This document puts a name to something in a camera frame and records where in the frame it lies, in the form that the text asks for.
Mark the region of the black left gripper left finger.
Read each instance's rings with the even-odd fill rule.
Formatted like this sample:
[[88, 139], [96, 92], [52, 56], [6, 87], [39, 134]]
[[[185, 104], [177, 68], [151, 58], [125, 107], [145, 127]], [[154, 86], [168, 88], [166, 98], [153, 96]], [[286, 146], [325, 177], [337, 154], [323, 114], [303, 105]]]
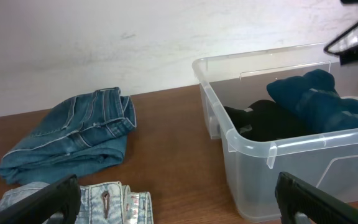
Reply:
[[60, 223], [74, 223], [81, 206], [76, 175], [68, 175], [0, 212], [0, 224], [44, 223], [56, 213]]

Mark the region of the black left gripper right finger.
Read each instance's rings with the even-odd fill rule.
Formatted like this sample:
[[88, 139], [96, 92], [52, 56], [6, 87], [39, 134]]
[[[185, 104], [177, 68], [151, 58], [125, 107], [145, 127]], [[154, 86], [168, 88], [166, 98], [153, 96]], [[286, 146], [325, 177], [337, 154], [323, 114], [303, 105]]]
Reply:
[[288, 172], [280, 172], [275, 198], [282, 224], [358, 224], [358, 209]]

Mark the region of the blue garment with tape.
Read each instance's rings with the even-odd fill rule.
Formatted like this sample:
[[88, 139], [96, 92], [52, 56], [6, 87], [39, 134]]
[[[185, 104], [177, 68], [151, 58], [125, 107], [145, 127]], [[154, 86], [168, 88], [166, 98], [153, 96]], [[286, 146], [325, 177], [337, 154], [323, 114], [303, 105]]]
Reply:
[[271, 98], [317, 133], [358, 128], [358, 100], [341, 98], [334, 77], [321, 69], [267, 85]]

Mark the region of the black garment with tape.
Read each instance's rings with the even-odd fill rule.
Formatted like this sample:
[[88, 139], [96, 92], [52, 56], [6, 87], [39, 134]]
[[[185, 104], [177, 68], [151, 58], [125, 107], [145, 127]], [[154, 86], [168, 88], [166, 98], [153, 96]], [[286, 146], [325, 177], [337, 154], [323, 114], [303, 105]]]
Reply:
[[274, 101], [259, 100], [244, 110], [228, 106], [224, 109], [237, 132], [252, 141], [274, 141], [315, 133], [304, 121]]

